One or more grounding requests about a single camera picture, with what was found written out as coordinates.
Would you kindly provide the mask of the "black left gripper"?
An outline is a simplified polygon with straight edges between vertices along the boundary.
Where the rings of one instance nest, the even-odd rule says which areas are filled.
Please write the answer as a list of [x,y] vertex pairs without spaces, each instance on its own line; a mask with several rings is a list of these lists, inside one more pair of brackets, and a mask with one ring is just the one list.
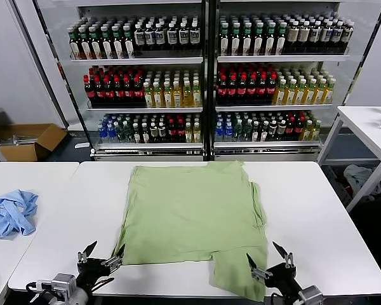
[[77,253],[78,261],[85,261],[77,264],[79,274],[76,284],[79,288],[93,288],[101,277],[110,275],[110,268],[119,268],[123,263],[124,245],[110,259],[88,258],[96,244],[97,241],[94,241],[82,252]]

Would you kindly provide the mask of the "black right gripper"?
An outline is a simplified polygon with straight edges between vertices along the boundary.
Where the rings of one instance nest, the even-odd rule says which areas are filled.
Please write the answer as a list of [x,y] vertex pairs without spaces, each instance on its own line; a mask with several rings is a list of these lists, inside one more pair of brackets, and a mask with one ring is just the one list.
[[256,280],[265,280],[265,286],[267,288],[278,289],[283,297],[298,297],[298,293],[302,288],[295,280],[297,269],[294,264],[293,253],[287,252],[275,241],[273,241],[272,244],[285,262],[269,268],[267,272],[270,273],[270,275],[267,277],[266,270],[260,269],[250,255],[246,254],[251,276]]

